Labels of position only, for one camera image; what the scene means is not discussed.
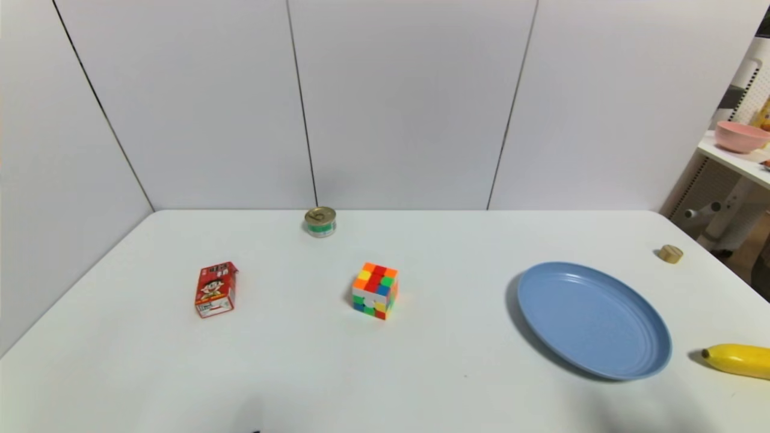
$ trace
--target cartoon character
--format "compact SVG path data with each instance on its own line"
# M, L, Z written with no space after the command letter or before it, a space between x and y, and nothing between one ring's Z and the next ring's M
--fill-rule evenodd
M210 297L219 296L220 294L222 294L222 292L219 291L219 288L224 285L225 284L224 282L222 282L222 280L209 281L200 290L203 292L203 296L200 297L200 300L206 300L206 299L209 299Z

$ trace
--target banana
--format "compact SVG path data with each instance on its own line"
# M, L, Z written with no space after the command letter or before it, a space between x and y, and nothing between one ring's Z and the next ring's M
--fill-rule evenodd
M770 380L770 349L743 344L717 344L701 352L717 370Z

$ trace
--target can lid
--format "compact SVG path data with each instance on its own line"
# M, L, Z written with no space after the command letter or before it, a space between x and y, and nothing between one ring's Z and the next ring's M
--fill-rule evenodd
M326 206L314 207L305 214L305 221L314 226L331 223L336 217L334 209Z

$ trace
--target white wall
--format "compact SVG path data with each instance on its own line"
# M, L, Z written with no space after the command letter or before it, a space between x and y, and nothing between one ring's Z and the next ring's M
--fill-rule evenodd
M535 0L290 0L319 204L486 209Z
M659 208L767 6L540 0L490 208Z
M0 355L151 212L53 4L2 7Z
M284 0L57 0L156 209L315 206Z

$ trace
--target blue plate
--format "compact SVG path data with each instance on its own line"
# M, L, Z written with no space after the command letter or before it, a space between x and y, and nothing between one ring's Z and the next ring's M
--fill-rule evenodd
M658 312L629 286L590 267L533 266L521 277L518 301L551 350L597 376L646 378L671 358L671 336Z

